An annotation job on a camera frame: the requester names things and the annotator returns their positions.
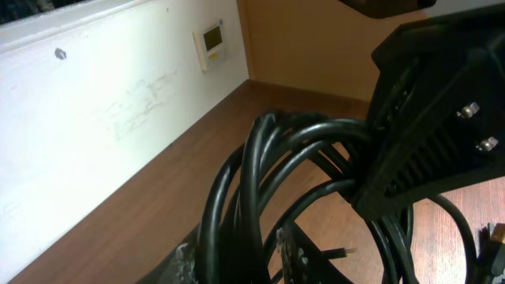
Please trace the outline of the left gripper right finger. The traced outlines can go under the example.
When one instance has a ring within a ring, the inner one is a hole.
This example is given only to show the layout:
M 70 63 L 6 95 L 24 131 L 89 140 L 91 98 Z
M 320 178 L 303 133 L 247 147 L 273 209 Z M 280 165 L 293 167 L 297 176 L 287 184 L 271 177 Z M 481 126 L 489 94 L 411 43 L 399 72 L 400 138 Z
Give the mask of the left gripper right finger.
M 287 284 L 352 284 L 331 262 L 355 253 L 354 248 L 334 248 L 321 251 L 294 222 L 277 230 L 277 249 L 282 268 L 275 282 Z

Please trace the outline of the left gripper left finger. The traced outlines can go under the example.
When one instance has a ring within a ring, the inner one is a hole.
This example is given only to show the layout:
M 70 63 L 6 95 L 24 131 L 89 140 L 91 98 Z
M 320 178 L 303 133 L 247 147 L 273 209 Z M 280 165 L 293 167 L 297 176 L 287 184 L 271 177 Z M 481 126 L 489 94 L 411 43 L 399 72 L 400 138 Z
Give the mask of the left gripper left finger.
M 196 284 L 197 225 L 174 250 L 136 284 Z

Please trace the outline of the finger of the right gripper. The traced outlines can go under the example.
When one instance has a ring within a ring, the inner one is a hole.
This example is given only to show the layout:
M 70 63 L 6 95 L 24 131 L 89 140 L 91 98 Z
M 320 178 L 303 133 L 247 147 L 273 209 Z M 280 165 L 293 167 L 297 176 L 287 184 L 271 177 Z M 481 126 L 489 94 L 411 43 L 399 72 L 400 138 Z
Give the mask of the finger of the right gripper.
M 372 60 L 375 137 L 351 200 L 363 219 L 503 176 L 503 4 L 402 24 Z

